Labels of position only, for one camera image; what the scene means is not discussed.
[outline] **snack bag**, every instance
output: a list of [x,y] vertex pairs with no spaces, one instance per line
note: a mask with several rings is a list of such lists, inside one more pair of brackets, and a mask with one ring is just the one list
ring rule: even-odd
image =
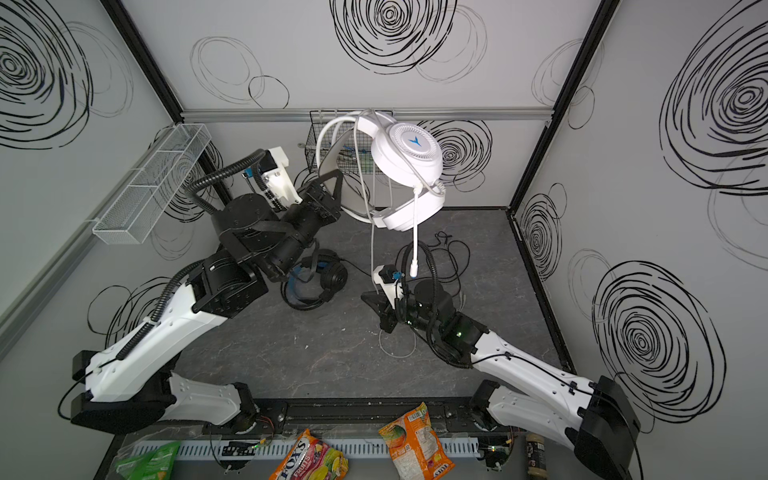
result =
[[437,480],[453,468],[422,404],[379,430],[402,480]]
[[341,480],[349,470],[344,454],[304,430],[270,480]]
[[138,457],[120,460],[115,471],[126,480],[170,480],[181,442],[171,442]]

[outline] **black corner post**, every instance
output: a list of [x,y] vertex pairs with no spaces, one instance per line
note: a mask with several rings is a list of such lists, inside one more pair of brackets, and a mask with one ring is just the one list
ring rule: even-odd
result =
[[[131,19],[131,15],[125,9],[123,2],[121,0],[101,0],[101,5],[104,6],[104,10],[107,11],[109,18],[112,19],[112,23],[120,32],[123,41],[131,50],[131,54],[133,54],[144,75],[147,76],[147,80],[157,94],[157,97],[160,98],[160,102],[170,115],[170,119],[174,123],[184,121],[181,117],[181,112],[183,111],[181,104],[170,89],[170,85],[165,80],[154,58],[152,58],[147,44],[144,43],[144,39]],[[200,167],[206,174],[211,174],[216,170],[206,151],[203,152],[197,163],[200,164]],[[226,205],[232,201],[230,191],[221,182],[214,184],[214,190],[223,204]]]
[[509,226],[512,228],[512,235],[515,237],[515,243],[518,245],[518,250],[520,250],[520,256],[523,258],[525,271],[528,272],[528,279],[531,281],[531,286],[536,294],[536,300],[541,309],[541,314],[544,317],[544,323],[547,325],[549,336],[552,338],[554,350],[558,353],[560,368],[566,372],[576,373],[576,367],[574,367],[571,354],[568,352],[568,348],[565,345],[563,333],[560,331],[560,326],[554,317],[552,306],[549,304],[547,293],[544,290],[544,284],[541,283],[541,279],[538,277],[533,258],[531,257],[530,252],[528,252],[528,247],[525,245],[525,241],[522,238],[518,221],[512,216],[511,210],[507,210],[507,219],[509,220]]
[[557,133],[560,123],[568,112],[568,107],[571,105],[573,97],[579,89],[581,79],[589,68],[592,57],[594,56],[595,51],[597,51],[603,38],[603,34],[608,28],[608,24],[611,23],[611,19],[613,18],[620,1],[621,0],[602,0],[600,6],[598,6],[598,10],[592,18],[592,23],[589,25],[589,29],[581,43],[581,47],[571,66],[571,70],[565,78],[563,88],[560,90],[558,99],[554,103],[552,119],[550,123],[544,127],[544,131],[541,132],[541,136],[536,142],[536,147],[533,150],[531,159],[525,167],[522,179],[520,180],[517,190],[515,190],[515,195],[512,197],[512,202],[507,209],[509,226],[512,228],[512,233],[515,236],[515,242],[518,245],[520,255],[525,264],[525,269],[528,272],[528,278],[530,279],[531,286],[533,286],[534,293],[536,294],[536,300],[541,308],[541,314],[544,316],[544,322],[547,324],[549,335],[554,343],[554,349],[558,353],[562,369],[572,373],[576,373],[576,369],[571,360],[571,354],[568,352],[568,348],[565,345],[565,340],[563,339],[558,322],[554,317],[552,306],[549,304],[549,298],[547,298],[544,284],[538,276],[536,266],[528,251],[528,246],[525,245],[523,233],[515,219],[515,215],[523,203],[523,198],[525,197],[528,188],[531,186],[541,162],[547,155],[547,150],[554,139],[554,135]]
[[541,136],[538,138],[538,142],[536,142],[536,148],[533,150],[533,154],[528,161],[528,165],[525,167],[518,188],[515,190],[515,195],[512,197],[512,202],[509,204],[509,210],[512,216],[517,213],[518,208],[522,205],[523,197],[525,197],[525,193],[531,186],[531,182],[547,154],[547,150],[552,143],[554,134],[557,133],[560,123],[568,112],[568,107],[571,105],[573,97],[579,89],[581,78],[584,77],[584,73],[587,71],[587,68],[589,68],[592,57],[598,49],[603,34],[608,28],[608,24],[611,23],[611,19],[620,2],[621,0],[602,0],[602,2],[600,2],[600,6],[594,14],[592,23],[589,25],[587,34],[584,37],[584,41],[581,43],[581,47],[576,54],[576,60],[574,60],[571,70],[565,78],[563,88],[560,90],[558,99],[554,103],[554,111],[552,113],[550,124],[541,132]]

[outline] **white headphones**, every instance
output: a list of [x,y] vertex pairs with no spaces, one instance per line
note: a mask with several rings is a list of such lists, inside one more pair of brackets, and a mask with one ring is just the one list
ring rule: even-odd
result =
[[[363,196],[349,185],[342,186],[342,208],[353,218],[390,230],[405,231],[430,218],[445,203],[445,187],[440,182],[442,151],[437,140],[423,128],[398,122],[378,111],[353,112],[328,122],[318,139],[324,138],[333,126],[331,148],[321,162],[317,142],[315,161],[323,175],[338,168],[338,156],[355,129],[345,132],[338,140],[336,135],[343,122],[356,123],[356,130],[368,134],[371,139],[371,156],[376,166],[395,182],[414,189],[414,197],[397,207],[375,210]],[[333,191],[336,179],[328,180],[326,188]]]

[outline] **black cable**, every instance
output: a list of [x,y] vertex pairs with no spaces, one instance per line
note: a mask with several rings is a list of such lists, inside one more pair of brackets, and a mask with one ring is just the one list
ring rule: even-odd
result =
[[202,260],[198,260],[196,262],[190,263],[186,267],[176,272],[176,274],[173,275],[170,280],[168,280],[165,288],[163,288],[163,292],[157,298],[157,305],[154,307],[154,310],[152,310],[152,315],[150,316],[149,322],[146,322],[144,325],[142,325],[139,331],[136,332],[127,341],[120,352],[118,352],[118,354],[115,356],[116,359],[125,360],[128,354],[131,353],[134,348],[136,348],[136,345],[138,345],[139,342],[154,328],[154,326],[157,325],[157,322],[165,312],[165,307],[167,306],[168,302],[170,302],[170,298],[174,295],[174,291],[181,285],[181,279],[186,277],[189,272],[197,268],[197,266],[202,262]]
[[283,206],[282,203],[280,203],[280,200],[278,200],[277,196],[272,193],[272,190],[270,190],[270,188],[266,185],[266,182],[264,182],[264,179],[261,177],[263,173],[261,172],[261,168],[259,166],[260,162],[261,159],[257,160],[250,169],[253,181],[256,182],[256,186],[259,187],[259,190],[261,190],[261,193],[264,194],[266,200],[270,202],[270,205],[272,205],[272,210],[276,212],[284,212],[288,210]]
[[[108,361],[108,362],[106,362],[106,363],[102,363],[101,365],[99,365],[99,366],[98,366],[98,367],[96,367],[96,368],[98,368],[98,369],[100,369],[100,368],[104,368],[105,366],[109,365],[110,363],[114,362],[115,360],[117,360],[117,359],[115,358],[115,359],[112,359],[112,360],[110,360],[110,361]],[[72,392],[72,390],[74,390],[74,388],[75,388],[76,386],[78,386],[78,384],[79,384],[80,382],[82,382],[83,380],[85,380],[85,377],[89,376],[89,375],[90,375],[90,374],[92,374],[92,373],[93,373],[93,370],[91,370],[90,372],[87,372],[85,375],[83,375],[82,377],[80,377],[80,378],[79,378],[79,379],[78,379],[78,380],[77,380],[77,381],[74,383],[74,385],[72,385],[71,387],[69,387],[69,390],[67,390],[67,392],[66,392],[66,393],[65,393],[65,394],[64,394],[64,395],[61,397],[61,400],[59,400],[59,401],[58,401],[58,407],[56,408],[56,412],[58,413],[58,416],[59,416],[59,417],[61,417],[61,418],[62,418],[62,419],[64,419],[64,420],[67,420],[67,421],[69,421],[69,420],[72,420],[72,417],[67,417],[66,415],[64,415],[63,413],[61,413],[61,406],[62,406],[62,405],[64,405],[64,401],[67,399],[67,395],[69,395],[69,394]]]
[[[224,166],[224,158],[221,156],[221,152],[216,148],[213,141],[205,147],[205,153],[208,155],[211,164],[214,166],[214,170],[219,170]],[[164,214],[181,223],[191,223],[202,218],[205,211],[187,198],[183,191],[188,184],[204,176],[205,172],[200,164],[195,164],[192,171],[184,178],[184,181],[181,182],[181,193],[174,195],[173,199],[168,204],[168,208],[165,209]],[[221,183],[225,184],[227,187],[232,187],[234,185],[234,178],[230,177],[228,181],[222,180]],[[208,203],[211,203],[213,200],[219,200],[213,185],[205,187],[200,193],[200,196]]]
[[362,269],[362,268],[360,268],[359,266],[355,265],[354,263],[350,262],[350,261],[349,261],[349,260],[347,260],[346,258],[339,258],[339,261],[341,261],[341,262],[347,262],[349,265],[352,265],[352,266],[354,266],[354,267],[355,267],[357,270],[359,270],[359,271],[360,271],[360,273],[362,273],[363,275],[371,276],[371,273],[370,273],[370,272],[366,272],[365,270],[363,270],[363,269]]
[[[438,280],[438,274],[437,274],[437,267],[435,266],[435,258],[432,256],[432,251],[429,249],[429,246],[419,240],[417,243],[419,245],[419,248],[424,252],[424,256],[427,260],[427,266],[429,267],[429,272],[432,275],[432,306],[430,308],[429,313],[429,321],[427,322],[426,327],[426,341],[427,345],[429,346],[429,349],[432,351],[432,353],[437,356],[437,358],[441,359],[443,362],[447,363],[448,365],[455,367],[457,369],[471,369],[472,364],[471,363],[462,363],[462,362],[456,362],[455,360],[442,355],[442,353],[437,350],[437,347],[435,346],[435,340],[432,338],[433,330],[435,328],[435,325],[437,323],[437,297],[439,294],[439,280]],[[402,256],[402,263],[400,265],[400,270],[402,272],[406,271],[407,262],[408,262],[408,255],[411,253],[411,250],[413,250],[412,243],[409,243],[406,245],[406,249]],[[401,277],[402,279],[402,291],[404,294],[404,299],[406,301],[406,305],[408,302],[408,280],[406,279],[406,275],[403,275]]]
[[245,183],[248,184],[248,188],[250,188],[250,191],[255,195],[256,189],[253,188],[253,184],[248,180],[248,177],[245,178]]
[[288,300],[287,290],[288,290],[288,282],[282,282],[280,284],[280,296],[283,298],[283,302],[287,303],[288,306],[294,310],[299,310],[300,312],[309,312],[310,310],[314,310],[315,308],[318,308],[324,303],[320,299],[314,300],[312,302],[306,302],[304,300],[299,299],[300,302],[306,303],[306,305],[296,305],[295,303],[292,303],[290,300]]
[[315,244],[315,248],[312,250],[312,263],[310,264],[310,276],[304,280],[299,276],[298,273],[294,273],[293,270],[301,265],[301,261],[293,265],[293,267],[290,270],[289,275],[291,275],[296,280],[299,280],[301,283],[309,283],[312,281],[313,278],[315,278],[315,272],[317,271],[317,264],[319,263],[319,255],[320,255],[320,241],[316,238],[312,240],[312,242]]
[[85,311],[85,324],[86,324],[86,325],[88,325],[88,329],[89,329],[90,331],[92,331],[93,333],[95,333],[96,335],[105,335],[105,336],[108,336],[108,335],[110,335],[110,333],[109,333],[109,329],[107,329],[107,332],[97,332],[97,331],[94,329],[93,325],[91,324],[91,307],[93,306],[93,304],[94,304],[94,302],[96,301],[96,299],[98,299],[98,297],[99,297],[99,296],[100,296],[102,293],[106,292],[106,291],[107,291],[107,290],[109,290],[110,288],[122,288],[122,289],[125,289],[125,291],[127,291],[127,292],[128,292],[128,299],[130,299],[130,298],[131,298],[131,294],[132,294],[131,290],[130,290],[128,287],[126,287],[126,286],[122,286],[122,285],[110,285],[110,286],[107,286],[107,287],[105,287],[105,288],[101,289],[101,292],[99,292],[99,293],[97,293],[97,294],[96,294],[96,296],[94,297],[94,299],[93,299],[93,300],[91,300],[91,302],[88,304],[88,309]]
[[296,176],[293,178],[293,186],[296,186],[296,183],[299,181],[299,177],[306,172],[307,177],[310,175],[310,168],[307,167],[304,170],[300,171]]
[[[435,238],[437,239],[437,243],[435,244],[429,244],[429,249],[434,253],[436,251],[444,251],[448,254],[449,261],[451,262],[451,266],[453,267],[453,274],[448,276],[439,276],[438,280],[440,283],[452,283],[457,282],[458,283],[458,289],[455,293],[451,295],[451,297],[456,298],[462,291],[462,281],[461,281],[461,275],[464,274],[464,272],[467,271],[469,268],[469,260],[472,256],[472,249],[469,248],[469,245],[467,245],[465,242],[461,240],[449,240],[452,237],[452,235],[448,235],[444,231],[439,231],[438,233],[435,233]],[[463,268],[458,268],[458,260],[456,259],[456,255],[451,251],[451,246],[455,243],[460,243],[464,248],[467,249],[467,261]],[[395,256],[395,265],[398,265],[400,261],[400,255],[402,255],[402,252],[406,249],[408,245],[403,245],[400,250],[398,251],[397,255]],[[416,282],[419,280],[425,280],[431,278],[430,276],[420,276],[415,279],[410,279],[411,282]]]
[[606,403],[608,403],[609,405],[614,407],[616,412],[621,416],[621,419],[624,421],[624,424],[627,426],[627,431],[629,432],[630,440],[632,440],[632,446],[634,447],[634,453],[637,456],[637,467],[640,469],[640,479],[644,480],[645,476],[644,476],[644,473],[643,473],[643,462],[640,459],[640,451],[637,449],[637,443],[635,442],[634,435],[632,435],[632,431],[628,430],[630,428],[630,423],[629,423],[629,421],[627,421],[627,417],[624,416],[624,413],[622,413],[621,408],[619,408],[619,405],[617,405],[616,402],[614,402],[613,399],[611,399],[609,397],[606,397],[606,396],[602,396],[599,390],[593,389],[593,392],[589,393],[589,392],[585,392],[584,390],[581,390],[581,389],[577,388],[576,386],[571,386],[571,385],[568,384],[568,382],[565,381],[565,379],[562,379],[562,378],[556,376],[554,373],[549,372],[547,369],[541,367],[540,365],[537,365],[536,363],[532,362],[531,360],[528,360],[528,359],[526,359],[524,357],[521,357],[521,356],[517,356],[517,355],[515,355],[512,352],[496,353],[494,355],[489,355],[489,356],[486,356],[485,358],[482,358],[480,360],[475,360],[474,362],[472,362],[472,365],[476,365],[476,364],[478,364],[480,362],[484,362],[485,360],[492,359],[492,358],[499,357],[499,356],[504,356],[504,357],[506,357],[507,359],[510,359],[510,360],[518,359],[518,360],[522,360],[522,361],[524,361],[526,363],[529,363],[529,364],[533,365],[534,367],[536,367],[537,369],[541,370],[542,372],[546,373],[547,375],[549,375],[553,379],[557,380],[563,386],[567,386],[567,387],[575,390],[576,392],[584,393],[585,395],[589,395],[590,397],[592,397],[593,395],[597,394],[598,397],[601,400],[605,401]]
[[267,443],[267,445],[270,445],[272,443],[272,441],[275,439],[275,424],[272,423],[272,419],[270,419],[270,417],[267,417],[267,416],[264,416],[264,415],[262,415],[261,417],[256,419],[256,421],[257,422],[268,423],[270,425],[270,427],[272,428],[272,432],[270,433],[270,442]]
[[[165,281],[158,281],[158,283],[147,285],[148,283],[152,283],[157,280],[165,280]],[[148,281],[142,283],[138,288],[132,290],[130,292],[130,296],[126,299],[126,301],[121,305],[118,310],[114,313],[112,316],[112,321],[110,321],[109,328],[107,329],[107,337],[104,339],[104,348],[108,348],[111,343],[110,340],[112,340],[113,343],[117,342],[118,334],[120,332],[123,332],[123,335],[130,332],[136,326],[138,323],[146,316],[147,311],[149,310],[149,307],[151,306],[154,308],[154,303],[157,301],[157,296],[150,298],[147,300],[144,305],[137,311],[137,305],[138,302],[145,296],[150,294],[150,292],[159,287],[166,285],[169,278],[167,276],[156,276],[155,278],[149,279]],[[127,312],[127,315],[125,316],[125,321],[120,324],[120,320],[122,319],[125,310],[130,306],[130,309]]]
[[424,343],[427,343],[427,339],[426,339],[426,338],[424,338],[424,337],[422,336],[422,334],[421,334],[421,333],[419,333],[419,331],[418,331],[418,330],[417,330],[417,329],[416,329],[416,328],[415,328],[413,325],[411,325],[411,330],[413,330],[413,332],[416,334],[416,336],[417,336],[417,337],[419,337],[420,339],[422,339],[422,341],[423,341]]
[[156,142],[157,139],[160,138],[160,134],[163,132],[163,130],[167,130],[168,128],[173,128],[174,126],[175,126],[175,124],[168,124],[165,127],[160,127],[160,130],[158,130],[157,133],[154,134],[154,139],[149,143],[147,148],[152,147],[154,142]]
[[192,201],[198,207],[202,208],[209,214],[215,214],[219,210],[199,197],[197,192],[203,190],[205,187],[209,187],[210,185],[223,180],[224,178],[231,177],[237,172],[245,170],[248,167],[258,170],[258,163],[261,162],[265,156],[266,152],[262,149],[258,149],[247,157],[242,158],[231,165],[227,165],[224,168],[216,170],[215,172],[208,174],[205,177],[198,178],[184,188],[184,194],[187,195],[190,201]]
[[217,465],[219,465],[221,468],[224,469],[225,472],[229,471],[228,467],[225,467],[224,465],[221,465],[221,462],[219,462],[219,459],[216,457],[216,450],[214,449],[214,424],[208,422],[208,442],[210,443],[210,454],[214,456],[214,461]]

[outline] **marble-pattern floor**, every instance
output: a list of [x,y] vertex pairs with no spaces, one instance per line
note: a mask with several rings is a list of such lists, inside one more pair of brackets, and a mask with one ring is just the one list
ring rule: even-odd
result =
[[[441,211],[419,225],[419,238],[434,243],[433,235],[440,230],[472,249],[469,267],[461,277],[466,294],[463,312],[513,345],[559,365],[505,213]],[[369,236],[368,225],[345,214],[317,235],[321,247],[366,270]],[[410,239],[410,231],[377,229],[376,265],[394,263],[398,249]],[[456,245],[452,252],[463,265],[465,249]],[[435,259],[441,276],[452,272],[444,253]],[[370,278],[351,266],[348,270],[344,290],[309,312],[289,308],[280,298],[280,285],[268,283],[267,295],[189,345],[176,371],[201,382],[245,382],[256,398],[470,396],[475,392],[484,374],[444,364],[421,340],[408,358],[387,356],[379,347],[379,319],[360,300],[360,293],[373,290]],[[426,263],[420,262],[420,273],[426,271]],[[445,289],[453,293],[456,285]],[[414,337],[409,329],[397,326],[393,334],[382,334],[381,342],[390,353],[404,356],[412,351]]]

